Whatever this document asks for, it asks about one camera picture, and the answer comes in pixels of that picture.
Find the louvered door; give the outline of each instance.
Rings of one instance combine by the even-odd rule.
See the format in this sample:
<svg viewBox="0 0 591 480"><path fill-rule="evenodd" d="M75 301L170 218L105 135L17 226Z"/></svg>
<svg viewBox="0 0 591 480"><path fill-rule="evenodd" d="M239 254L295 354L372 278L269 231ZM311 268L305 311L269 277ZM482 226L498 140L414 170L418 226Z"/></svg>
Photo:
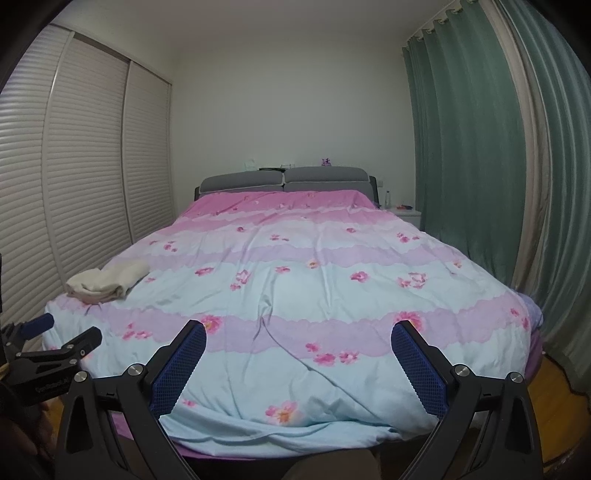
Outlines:
<svg viewBox="0 0 591 480"><path fill-rule="evenodd" d="M174 220L168 164L170 85L134 62L123 115L123 170L134 242Z"/></svg>
<svg viewBox="0 0 591 480"><path fill-rule="evenodd" d="M70 32L49 26L0 93L0 277L2 324L43 312L62 284L51 251L41 192L47 99Z"/></svg>
<svg viewBox="0 0 591 480"><path fill-rule="evenodd" d="M121 172L128 63L76 37L48 106L48 205L67 279L131 245Z"/></svg>

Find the white towel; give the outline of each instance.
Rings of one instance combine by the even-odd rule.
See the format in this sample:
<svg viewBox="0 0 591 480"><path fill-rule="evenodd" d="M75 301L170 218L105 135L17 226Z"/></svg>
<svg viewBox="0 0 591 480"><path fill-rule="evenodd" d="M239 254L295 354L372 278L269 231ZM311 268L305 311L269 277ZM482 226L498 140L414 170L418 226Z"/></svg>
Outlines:
<svg viewBox="0 0 591 480"><path fill-rule="evenodd" d="M121 262L103 270L93 268L68 280L66 293L84 303L104 303L121 299L148 273L150 266L143 260Z"/></svg>

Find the brown pants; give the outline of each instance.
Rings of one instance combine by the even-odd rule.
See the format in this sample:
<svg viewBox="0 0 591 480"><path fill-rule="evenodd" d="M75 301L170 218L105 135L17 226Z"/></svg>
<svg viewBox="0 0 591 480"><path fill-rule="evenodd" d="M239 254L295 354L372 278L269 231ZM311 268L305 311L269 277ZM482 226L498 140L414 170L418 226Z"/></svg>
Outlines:
<svg viewBox="0 0 591 480"><path fill-rule="evenodd" d="M319 453L297 462L282 480L380 480L379 465L366 449Z"/></svg>

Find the pink floral duvet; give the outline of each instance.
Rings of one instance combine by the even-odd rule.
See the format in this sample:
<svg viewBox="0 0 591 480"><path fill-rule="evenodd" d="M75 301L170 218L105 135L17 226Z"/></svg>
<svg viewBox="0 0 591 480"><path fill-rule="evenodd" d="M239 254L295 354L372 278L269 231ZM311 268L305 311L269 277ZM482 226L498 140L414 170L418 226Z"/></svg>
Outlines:
<svg viewBox="0 0 591 480"><path fill-rule="evenodd" d="M527 361L518 295L358 192L210 194L112 262L130 258L151 272L125 300L49 302L46 346L99 326L85 368L120 374L201 321L206 353L161 421L208 455L302 455L428 432L436 419L390 348L400 320L479 375L523 373Z"/></svg>

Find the gray headboard cushion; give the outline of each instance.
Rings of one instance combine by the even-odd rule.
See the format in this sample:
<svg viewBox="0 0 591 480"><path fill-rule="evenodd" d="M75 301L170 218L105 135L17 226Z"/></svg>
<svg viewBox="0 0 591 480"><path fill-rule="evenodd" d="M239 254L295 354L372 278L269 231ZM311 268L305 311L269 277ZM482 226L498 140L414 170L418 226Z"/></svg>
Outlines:
<svg viewBox="0 0 591 480"><path fill-rule="evenodd" d="M357 167L297 167L284 173L285 183L295 181L369 181L367 172Z"/></svg>
<svg viewBox="0 0 591 480"><path fill-rule="evenodd" d="M200 192L199 196L208 195L210 193L216 193L216 192L228 192L228 193L283 192L283 187L281 185L261 185L260 187L246 187L244 189L223 189L223 190L216 190L215 192Z"/></svg>
<svg viewBox="0 0 591 480"><path fill-rule="evenodd" d="M221 192L237 189L251 189L252 187L278 186L281 190L283 185L283 173L276 170L255 170L242 171L238 173L226 173L203 180L199 192L201 194L210 192Z"/></svg>
<svg viewBox="0 0 591 480"><path fill-rule="evenodd" d="M374 190L368 181L294 181L286 183L285 192L333 192L335 190L357 190L374 201Z"/></svg>

